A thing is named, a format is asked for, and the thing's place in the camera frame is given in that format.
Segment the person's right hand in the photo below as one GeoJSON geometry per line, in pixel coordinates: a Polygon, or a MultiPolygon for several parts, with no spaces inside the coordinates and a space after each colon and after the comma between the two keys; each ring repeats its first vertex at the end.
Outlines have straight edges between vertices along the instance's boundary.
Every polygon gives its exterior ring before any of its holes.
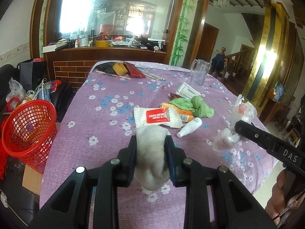
{"type": "Polygon", "coordinates": [[[304,228],[304,177],[282,170],[265,211],[277,228],[304,228]]]}

